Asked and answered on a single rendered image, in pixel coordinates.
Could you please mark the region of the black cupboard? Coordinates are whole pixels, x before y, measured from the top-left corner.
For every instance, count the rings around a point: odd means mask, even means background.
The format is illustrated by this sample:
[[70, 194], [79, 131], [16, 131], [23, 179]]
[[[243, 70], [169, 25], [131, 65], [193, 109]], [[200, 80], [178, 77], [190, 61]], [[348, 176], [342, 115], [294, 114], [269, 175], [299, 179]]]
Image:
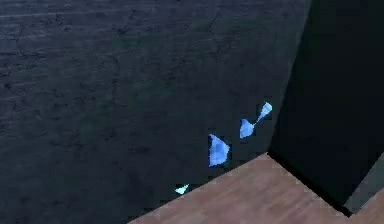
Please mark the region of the black cupboard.
[[312, 0], [268, 154], [351, 216], [382, 153], [384, 0]]

